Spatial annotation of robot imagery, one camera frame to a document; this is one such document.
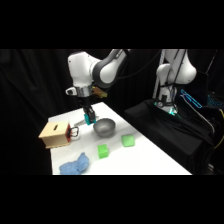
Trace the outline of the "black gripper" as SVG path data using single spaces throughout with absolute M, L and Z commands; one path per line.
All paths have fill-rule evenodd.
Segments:
M 96 114 L 95 111 L 90 107 L 92 105 L 92 97 L 79 97 L 78 102 L 84 111 L 84 118 L 87 125 L 90 125 L 90 122 L 96 122 Z M 89 116 L 87 114 L 86 108 L 89 108 Z

